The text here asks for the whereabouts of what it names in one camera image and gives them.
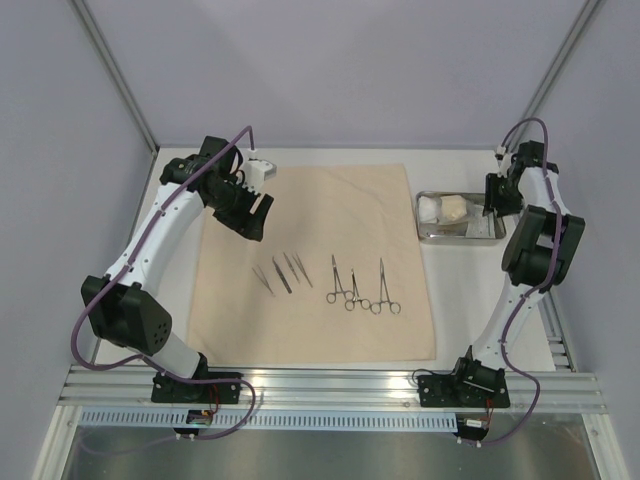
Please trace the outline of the stainless steel tray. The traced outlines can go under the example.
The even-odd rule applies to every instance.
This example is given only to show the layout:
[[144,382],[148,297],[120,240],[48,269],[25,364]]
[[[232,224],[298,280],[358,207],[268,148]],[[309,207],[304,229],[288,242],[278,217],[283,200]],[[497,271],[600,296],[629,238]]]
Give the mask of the stainless steel tray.
[[[442,213],[444,199],[463,214],[454,220]],[[484,214],[485,195],[469,192],[421,191],[415,197],[414,219],[418,239],[423,243],[493,245],[506,238],[504,221]]]

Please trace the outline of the white gauze pad stack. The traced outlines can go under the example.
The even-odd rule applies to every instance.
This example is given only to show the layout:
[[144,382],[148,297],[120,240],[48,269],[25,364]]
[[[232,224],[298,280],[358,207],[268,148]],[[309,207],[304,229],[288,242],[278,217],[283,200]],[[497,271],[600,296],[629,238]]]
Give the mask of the white gauze pad stack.
[[420,196],[417,202],[421,223],[438,224],[441,217],[441,200],[438,197]]

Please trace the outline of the left aluminium frame post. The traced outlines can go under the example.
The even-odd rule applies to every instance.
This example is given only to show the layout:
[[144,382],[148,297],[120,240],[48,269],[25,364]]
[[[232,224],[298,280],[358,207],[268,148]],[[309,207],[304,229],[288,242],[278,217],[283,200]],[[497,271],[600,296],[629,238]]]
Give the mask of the left aluminium frame post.
[[121,102],[131,117],[138,133],[144,140],[144,143],[151,152],[151,155],[156,158],[160,149],[159,143],[126,80],[89,3],[85,0],[70,0],[68,1],[68,4],[84,30],[87,39],[94,49],[110,82],[115,87]]

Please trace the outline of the aluminium frame post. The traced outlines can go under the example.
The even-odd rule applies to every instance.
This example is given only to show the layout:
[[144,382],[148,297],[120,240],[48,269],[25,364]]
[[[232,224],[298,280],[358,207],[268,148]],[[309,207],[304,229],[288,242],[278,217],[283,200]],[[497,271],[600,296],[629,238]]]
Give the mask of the aluminium frame post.
[[601,0],[588,0],[581,3],[580,9],[569,27],[568,32],[565,34],[549,66],[546,68],[545,73],[535,88],[533,95],[526,104],[521,119],[518,122],[518,127],[506,136],[508,145],[519,141],[523,137],[526,131],[526,118],[538,117],[540,115],[543,106],[568,66],[582,38],[586,35],[604,5],[605,1]]
[[87,39],[94,49],[110,82],[115,87],[121,102],[131,117],[138,133],[144,140],[144,143],[151,152],[151,155],[156,158],[160,149],[159,143],[126,80],[89,3],[85,0],[70,0],[68,1],[68,4],[84,30]]

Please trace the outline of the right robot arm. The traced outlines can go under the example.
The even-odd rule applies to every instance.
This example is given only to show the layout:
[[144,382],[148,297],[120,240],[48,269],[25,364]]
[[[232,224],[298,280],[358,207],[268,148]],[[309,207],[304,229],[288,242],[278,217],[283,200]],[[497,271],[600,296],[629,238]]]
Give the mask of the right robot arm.
[[461,357],[450,381],[456,401],[475,404],[506,389],[512,347],[533,308],[563,282],[585,230],[558,192],[558,167],[546,159],[546,145],[528,141],[503,160],[507,167],[485,182],[486,214],[518,215],[504,251],[505,282],[489,322]]

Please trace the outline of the curved tip steel tweezers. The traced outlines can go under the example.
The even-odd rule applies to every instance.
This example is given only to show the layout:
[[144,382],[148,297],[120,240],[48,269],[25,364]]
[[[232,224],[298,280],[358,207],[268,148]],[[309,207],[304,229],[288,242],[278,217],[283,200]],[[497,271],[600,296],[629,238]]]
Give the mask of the curved tip steel tweezers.
[[274,266],[274,269],[276,271],[277,276],[279,277],[280,281],[282,282],[282,284],[283,284],[283,286],[285,288],[285,291],[288,294],[292,294],[291,286],[289,285],[289,282],[287,281],[283,270],[281,269],[280,265],[276,261],[275,256],[272,257],[272,263],[273,263],[273,266]]

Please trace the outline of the small middle hemostat forceps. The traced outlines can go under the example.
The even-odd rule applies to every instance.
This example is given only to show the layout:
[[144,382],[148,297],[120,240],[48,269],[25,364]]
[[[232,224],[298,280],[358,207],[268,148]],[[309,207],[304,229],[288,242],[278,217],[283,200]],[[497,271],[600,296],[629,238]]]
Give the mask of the small middle hemostat forceps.
[[363,310],[368,310],[371,306],[371,303],[368,299],[363,298],[360,295],[354,269],[351,269],[351,281],[352,281],[351,296],[345,301],[345,304],[344,304],[345,309],[347,311],[354,311],[356,307],[359,306]]

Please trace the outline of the beige cloth mat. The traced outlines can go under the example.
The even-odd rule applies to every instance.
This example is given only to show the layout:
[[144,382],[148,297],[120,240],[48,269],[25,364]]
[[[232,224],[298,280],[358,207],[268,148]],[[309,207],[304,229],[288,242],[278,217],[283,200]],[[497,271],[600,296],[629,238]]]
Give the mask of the beige cloth mat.
[[[432,360],[436,338],[401,165],[290,167],[268,181],[274,198],[261,242],[208,218],[203,227],[188,344],[215,365],[371,363]],[[291,259],[300,283],[289,270]],[[294,261],[298,253],[311,288]],[[345,309],[333,290],[331,255],[342,286],[379,299],[379,260],[399,315]],[[288,294],[272,257],[292,289]],[[275,296],[258,280],[264,271]]]

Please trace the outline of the green mesh packet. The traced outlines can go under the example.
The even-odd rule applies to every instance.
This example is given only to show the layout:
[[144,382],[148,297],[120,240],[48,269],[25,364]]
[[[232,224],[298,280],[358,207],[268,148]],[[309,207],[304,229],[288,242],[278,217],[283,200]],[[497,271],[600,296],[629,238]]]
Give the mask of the green mesh packet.
[[436,235],[443,237],[463,237],[466,233],[467,223],[438,225]]

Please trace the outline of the suture packet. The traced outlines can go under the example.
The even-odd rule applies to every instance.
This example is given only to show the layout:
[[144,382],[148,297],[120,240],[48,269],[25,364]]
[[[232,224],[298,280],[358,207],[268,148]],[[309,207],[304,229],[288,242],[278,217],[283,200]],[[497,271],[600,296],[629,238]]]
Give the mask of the suture packet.
[[480,215],[471,218],[467,222],[465,237],[474,239],[495,239],[496,227],[494,216]]

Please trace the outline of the thin steel tweezers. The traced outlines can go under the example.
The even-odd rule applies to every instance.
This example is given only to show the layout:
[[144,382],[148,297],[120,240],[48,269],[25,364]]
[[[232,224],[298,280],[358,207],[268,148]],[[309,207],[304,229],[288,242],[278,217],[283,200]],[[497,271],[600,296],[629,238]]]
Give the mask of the thin steel tweezers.
[[264,271],[262,270],[262,268],[260,266],[256,266],[256,267],[252,268],[252,271],[254,272],[254,274],[256,275],[258,280],[263,284],[263,286],[268,290],[270,295],[272,297],[274,297],[275,293],[274,293],[273,289],[271,288],[271,286],[269,284],[269,281],[268,281]]

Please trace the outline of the aluminium mounting rail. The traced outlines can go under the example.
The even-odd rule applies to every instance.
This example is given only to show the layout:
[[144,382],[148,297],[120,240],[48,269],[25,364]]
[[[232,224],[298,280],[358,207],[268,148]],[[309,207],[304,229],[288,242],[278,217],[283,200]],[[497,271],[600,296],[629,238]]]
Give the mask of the aluminium mounting rail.
[[[265,410],[420,412],[418,387],[409,371],[236,369]],[[107,372],[70,368],[60,406],[151,407],[155,372],[129,366]],[[591,373],[537,372],[536,413],[604,414],[607,406]]]

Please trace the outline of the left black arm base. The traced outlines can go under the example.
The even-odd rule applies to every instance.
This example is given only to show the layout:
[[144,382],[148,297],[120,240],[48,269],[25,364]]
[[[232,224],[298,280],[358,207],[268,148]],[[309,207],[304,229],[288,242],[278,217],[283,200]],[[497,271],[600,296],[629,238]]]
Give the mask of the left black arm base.
[[209,372],[207,379],[216,383],[190,384],[156,374],[151,402],[157,404],[237,404],[241,385],[239,372]]

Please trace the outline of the right aluminium frame post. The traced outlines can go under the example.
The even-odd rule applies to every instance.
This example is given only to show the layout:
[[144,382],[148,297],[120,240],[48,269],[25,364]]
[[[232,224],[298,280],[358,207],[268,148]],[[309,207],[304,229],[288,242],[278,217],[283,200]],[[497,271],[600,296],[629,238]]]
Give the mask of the right aluminium frame post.
[[506,136],[508,145],[519,141],[523,137],[526,131],[526,118],[538,117],[540,115],[543,106],[568,66],[582,38],[586,35],[604,5],[605,1],[601,0],[588,0],[581,3],[580,9],[569,27],[568,32],[565,34],[549,66],[546,68],[545,73],[535,88],[533,95],[526,104],[521,119],[518,122],[518,127]]

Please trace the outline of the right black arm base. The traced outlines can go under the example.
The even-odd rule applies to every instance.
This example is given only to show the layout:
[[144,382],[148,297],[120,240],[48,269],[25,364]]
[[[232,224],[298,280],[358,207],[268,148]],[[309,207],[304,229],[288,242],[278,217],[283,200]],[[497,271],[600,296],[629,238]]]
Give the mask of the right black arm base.
[[416,379],[423,408],[478,408],[511,406],[502,370],[489,380],[462,379],[453,375],[419,375]]

